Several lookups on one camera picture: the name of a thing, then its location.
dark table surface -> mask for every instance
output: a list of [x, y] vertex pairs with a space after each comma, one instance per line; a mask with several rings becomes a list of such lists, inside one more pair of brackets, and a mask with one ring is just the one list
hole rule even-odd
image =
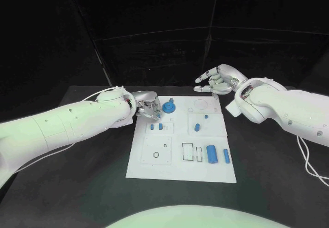
[[[61, 105], [101, 86], [71, 86]], [[192, 87], [127, 87], [158, 95], [204, 96]], [[126, 178], [135, 124], [109, 129], [18, 175], [0, 204], [0, 227], [106, 227], [126, 216], [169, 205], [225, 207], [282, 224], [329, 227], [329, 188], [305, 171], [296, 136], [273, 120], [256, 124], [225, 110], [220, 97], [237, 184]], [[308, 142], [311, 163], [329, 176], [329, 148]]]

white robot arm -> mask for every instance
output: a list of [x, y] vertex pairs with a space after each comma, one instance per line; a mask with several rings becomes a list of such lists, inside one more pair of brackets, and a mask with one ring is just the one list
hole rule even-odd
[[210, 77], [208, 86], [195, 91], [227, 94], [236, 91], [227, 110], [237, 117], [262, 123], [273, 118], [282, 128], [299, 137], [329, 146], [329, 97], [302, 90], [290, 90], [267, 78], [249, 78], [230, 65], [220, 65], [195, 80]]
[[103, 90], [96, 101], [83, 101], [0, 124], [0, 188], [22, 165], [54, 149], [74, 144], [109, 128], [133, 123], [139, 113], [159, 119], [161, 101], [153, 91], [130, 93], [123, 87]]

